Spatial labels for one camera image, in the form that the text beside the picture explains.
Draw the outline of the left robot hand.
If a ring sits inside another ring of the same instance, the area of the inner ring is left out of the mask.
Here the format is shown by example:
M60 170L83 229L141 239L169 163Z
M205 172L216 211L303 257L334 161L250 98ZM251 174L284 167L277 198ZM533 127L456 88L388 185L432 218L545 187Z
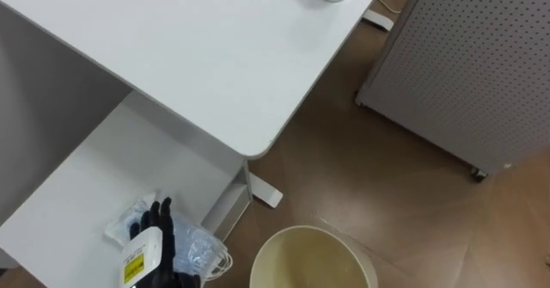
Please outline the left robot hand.
M119 270L120 288L200 288L197 274L174 268L175 236L170 198L156 201L130 227Z

